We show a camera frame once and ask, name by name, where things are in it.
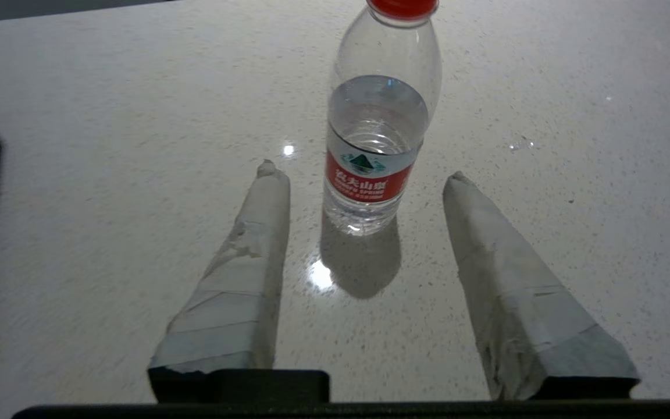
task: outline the red label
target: red label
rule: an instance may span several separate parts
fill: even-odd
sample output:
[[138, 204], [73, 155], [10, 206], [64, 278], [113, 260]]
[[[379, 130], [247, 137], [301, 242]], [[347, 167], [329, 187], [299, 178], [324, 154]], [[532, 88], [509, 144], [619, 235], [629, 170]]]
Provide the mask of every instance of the red label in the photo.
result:
[[330, 185], [344, 196], [360, 202], [381, 202], [394, 198], [402, 191], [410, 169], [412, 164], [385, 177], [361, 177], [343, 169], [328, 151], [325, 173]]

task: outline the bottle cap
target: bottle cap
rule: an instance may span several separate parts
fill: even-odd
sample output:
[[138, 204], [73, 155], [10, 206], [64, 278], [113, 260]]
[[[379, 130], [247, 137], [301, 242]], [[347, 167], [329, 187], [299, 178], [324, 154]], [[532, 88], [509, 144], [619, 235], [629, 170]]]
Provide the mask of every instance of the bottle cap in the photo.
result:
[[439, 0], [366, 0], [369, 6], [392, 19], [418, 20], [430, 16]]

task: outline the bottle label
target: bottle label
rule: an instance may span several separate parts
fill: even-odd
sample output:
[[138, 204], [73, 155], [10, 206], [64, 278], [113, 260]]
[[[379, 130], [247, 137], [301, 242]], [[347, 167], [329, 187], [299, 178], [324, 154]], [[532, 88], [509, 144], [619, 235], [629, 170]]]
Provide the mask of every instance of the bottle label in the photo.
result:
[[398, 196], [418, 156], [362, 151], [343, 139], [328, 141], [325, 175], [341, 194], [359, 202], [381, 202]]

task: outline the speckled countertop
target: speckled countertop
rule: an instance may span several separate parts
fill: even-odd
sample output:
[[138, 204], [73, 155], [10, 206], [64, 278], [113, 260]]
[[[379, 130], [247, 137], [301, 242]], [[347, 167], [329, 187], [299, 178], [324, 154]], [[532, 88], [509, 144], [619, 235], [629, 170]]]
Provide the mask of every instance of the speckled countertop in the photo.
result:
[[365, 244], [320, 215], [327, 75], [362, 3], [254, 4], [0, 22], [0, 417], [151, 401], [149, 357], [265, 157], [292, 181], [277, 367], [324, 369], [338, 401], [487, 397], [441, 207], [460, 169], [627, 347], [633, 394], [670, 397], [670, 0], [443, 2], [438, 111]]

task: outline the bottle neck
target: bottle neck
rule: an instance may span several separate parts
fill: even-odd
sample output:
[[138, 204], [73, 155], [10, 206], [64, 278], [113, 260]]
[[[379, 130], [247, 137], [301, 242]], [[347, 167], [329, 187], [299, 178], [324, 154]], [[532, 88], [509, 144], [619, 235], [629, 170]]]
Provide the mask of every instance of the bottle neck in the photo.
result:
[[369, 13], [378, 22], [385, 24], [386, 26], [398, 27], [398, 29], [411, 29], [411, 27], [422, 26], [423, 24], [428, 23], [428, 21], [430, 20], [430, 13], [420, 19], [414, 19], [414, 20], [395, 19], [393, 17], [389, 17], [382, 14], [379, 11], [379, 9], [375, 8], [370, 2], [369, 2]]

